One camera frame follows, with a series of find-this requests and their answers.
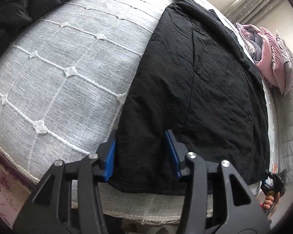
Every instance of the white knot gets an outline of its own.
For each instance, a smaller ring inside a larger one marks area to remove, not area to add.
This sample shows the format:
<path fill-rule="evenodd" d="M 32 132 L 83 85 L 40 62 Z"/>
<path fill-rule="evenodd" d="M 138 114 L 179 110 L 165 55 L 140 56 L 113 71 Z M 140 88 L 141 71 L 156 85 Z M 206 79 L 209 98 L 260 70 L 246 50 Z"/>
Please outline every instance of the white knot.
<path fill-rule="evenodd" d="M 117 100 L 119 101 L 119 104 L 120 105 L 123 105 L 125 103 L 125 100 L 126 100 L 126 97 L 127 97 L 128 93 L 125 92 L 125 93 L 122 93 L 122 94 L 118 94 L 116 96 Z"/>
<path fill-rule="evenodd" d="M 32 126 L 34 127 L 36 134 L 46 134 L 48 132 L 48 129 L 45 126 L 45 122 L 42 119 L 38 121 L 34 121 Z"/>
<path fill-rule="evenodd" d="M 96 34 L 97 40 L 106 40 L 106 36 L 103 33 Z"/>
<path fill-rule="evenodd" d="M 1 104 L 5 105 L 8 103 L 8 94 L 4 94 L 1 98 Z"/>
<path fill-rule="evenodd" d="M 69 67 L 64 69 L 65 77 L 70 77 L 73 75 L 77 75 L 77 70 L 75 67 Z"/>
<path fill-rule="evenodd" d="M 67 27 L 67 26 L 69 26 L 69 23 L 68 23 L 68 22 L 62 23 L 62 24 L 60 25 L 61 28 L 62 28 L 62 27 Z"/>
<path fill-rule="evenodd" d="M 34 57 L 37 57 L 37 56 L 38 56 L 38 51 L 35 50 L 35 51 L 33 51 L 33 52 L 29 55 L 29 58 L 31 59 L 31 58 L 34 58 Z"/>
<path fill-rule="evenodd" d="M 125 16 L 122 16 L 122 15 L 119 15 L 119 16 L 116 16 L 118 19 L 124 19 L 126 20 L 127 18 Z"/>

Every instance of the floral fabric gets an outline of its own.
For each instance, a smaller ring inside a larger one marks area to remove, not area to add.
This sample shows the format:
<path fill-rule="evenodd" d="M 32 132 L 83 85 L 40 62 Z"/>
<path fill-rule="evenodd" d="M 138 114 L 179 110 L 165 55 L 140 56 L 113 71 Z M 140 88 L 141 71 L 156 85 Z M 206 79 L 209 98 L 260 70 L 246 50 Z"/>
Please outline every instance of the floral fabric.
<path fill-rule="evenodd" d="M 12 228 L 30 191 L 0 163 L 0 217 Z"/>
<path fill-rule="evenodd" d="M 235 0 L 224 15 L 232 23 L 255 24 L 282 0 Z"/>

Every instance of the human hand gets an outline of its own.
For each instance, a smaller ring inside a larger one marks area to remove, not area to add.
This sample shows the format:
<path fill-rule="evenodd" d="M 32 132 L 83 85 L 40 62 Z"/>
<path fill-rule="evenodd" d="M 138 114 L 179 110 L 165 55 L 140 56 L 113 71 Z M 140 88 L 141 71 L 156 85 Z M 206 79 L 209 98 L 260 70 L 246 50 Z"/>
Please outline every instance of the human hand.
<path fill-rule="evenodd" d="M 280 199 L 280 193 L 277 193 L 276 198 L 274 198 L 273 196 L 274 196 L 274 191 L 269 191 L 268 194 L 266 195 L 265 201 L 263 203 L 263 209 L 265 209 L 265 210 L 270 209 L 274 200 L 276 200 L 276 202 L 278 204 L 279 199 Z"/>

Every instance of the finger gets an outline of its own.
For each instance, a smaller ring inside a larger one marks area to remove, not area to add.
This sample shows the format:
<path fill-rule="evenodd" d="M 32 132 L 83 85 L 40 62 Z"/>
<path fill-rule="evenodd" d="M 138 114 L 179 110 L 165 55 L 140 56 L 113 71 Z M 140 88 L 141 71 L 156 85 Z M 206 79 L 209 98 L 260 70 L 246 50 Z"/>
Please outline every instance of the finger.
<path fill-rule="evenodd" d="M 268 200 L 268 201 L 274 201 L 274 197 L 272 195 L 266 196 L 265 199 Z"/>
<path fill-rule="evenodd" d="M 267 196 L 268 195 L 272 195 L 273 196 L 274 192 L 272 190 L 270 190 L 268 193 L 267 193 Z"/>
<path fill-rule="evenodd" d="M 268 209 L 270 209 L 270 206 L 268 204 L 264 204 L 263 209 L 268 210 Z"/>
<path fill-rule="evenodd" d="M 263 203 L 264 205 L 272 205 L 273 204 L 273 202 L 272 201 L 269 201 L 269 200 L 264 200 L 264 203 Z"/>

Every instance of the black shirt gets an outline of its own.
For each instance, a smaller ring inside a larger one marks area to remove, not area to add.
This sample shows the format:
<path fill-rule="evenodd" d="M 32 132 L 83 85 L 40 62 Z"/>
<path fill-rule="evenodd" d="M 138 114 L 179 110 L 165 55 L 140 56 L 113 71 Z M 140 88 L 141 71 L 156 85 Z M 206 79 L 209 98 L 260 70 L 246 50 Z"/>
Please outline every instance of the black shirt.
<path fill-rule="evenodd" d="M 266 179 L 270 148 L 261 76 L 214 11 L 177 0 L 162 14 L 120 117 L 110 184 L 184 195 L 164 131 L 205 160 L 228 159 L 247 184 Z"/>

